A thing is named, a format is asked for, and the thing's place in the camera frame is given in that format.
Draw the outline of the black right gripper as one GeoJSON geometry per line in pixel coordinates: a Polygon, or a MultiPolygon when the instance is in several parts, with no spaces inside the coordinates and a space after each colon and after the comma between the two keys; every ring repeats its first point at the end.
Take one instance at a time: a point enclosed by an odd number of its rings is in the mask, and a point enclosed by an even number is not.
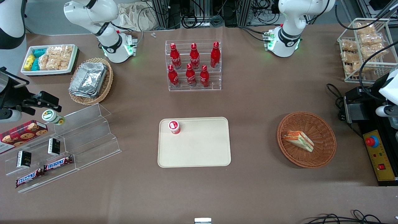
{"type": "Polygon", "coordinates": [[[40,91],[35,95],[27,89],[30,82],[6,71],[5,67],[1,71],[1,109],[14,109],[19,107],[48,108],[56,112],[61,112],[62,106],[59,99],[45,91],[40,91]]]}

